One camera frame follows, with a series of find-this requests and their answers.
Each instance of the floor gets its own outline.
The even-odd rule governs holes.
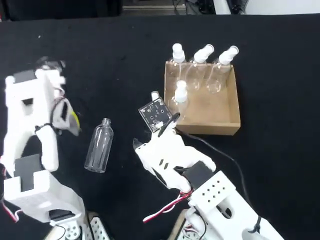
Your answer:
[[[123,16],[201,14],[196,0],[123,0]]]

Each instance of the cardboard box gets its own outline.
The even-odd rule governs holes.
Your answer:
[[[166,62],[165,73],[172,66]],[[164,76],[164,102],[174,96],[175,79]],[[203,83],[198,91],[188,92],[189,106],[186,117],[177,128],[189,134],[234,135],[241,126],[238,93],[234,68],[232,67],[226,87],[212,94]]]

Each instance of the empty bottle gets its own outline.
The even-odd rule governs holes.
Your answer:
[[[204,48],[197,51],[193,58],[190,59],[190,64],[185,72],[185,82],[188,90],[199,90],[207,70],[206,60],[214,50],[214,46],[207,44]]]
[[[226,86],[231,71],[230,63],[238,53],[239,49],[236,46],[231,46],[213,61],[211,69],[207,71],[205,76],[206,88],[210,93],[218,93]]]
[[[111,128],[111,121],[108,118],[102,120],[92,135],[89,150],[84,163],[84,168],[96,172],[106,171],[114,131]]]
[[[180,113],[178,122],[185,119],[188,104],[189,102],[187,84],[185,81],[180,80],[176,83],[176,90],[174,92],[174,96],[168,104],[168,107],[172,114]]]
[[[180,43],[175,43],[172,46],[172,58],[169,59],[171,63],[167,67],[167,78],[169,78],[170,84],[175,86],[178,81],[183,80],[183,70],[185,67],[186,56]]]

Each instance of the black tablecloth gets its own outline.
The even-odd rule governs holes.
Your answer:
[[[151,91],[163,95],[165,60],[173,43],[181,43],[188,58],[208,43],[216,48],[214,57],[237,45],[240,52],[233,63],[241,128],[234,136],[204,138],[238,160],[255,210],[284,238],[316,239],[319,22],[316,14],[0,23],[0,79],[33,68],[42,56],[65,60],[67,97],[79,115],[82,133],[78,138],[68,132],[60,137],[60,167],[54,175],[83,197],[88,210],[100,214],[117,240],[164,240],[187,204],[142,223],[177,191],[166,189],[145,171],[133,151],[134,137],[141,141],[150,137],[138,108],[150,101]],[[3,139],[4,81],[0,86]],[[106,172],[98,174],[83,165],[93,129],[104,117],[112,121],[114,140]],[[185,142],[211,156],[242,193],[239,173],[230,160],[199,142]],[[0,214],[1,239],[42,239],[50,228],[23,215],[13,224],[3,211]]]

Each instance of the black circuit board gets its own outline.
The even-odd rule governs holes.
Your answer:
[[[172,114],[161,97],[139,108],[139,113],[152,133],[160,129],[157,124],[160,122],[165,124],[172,117]]]

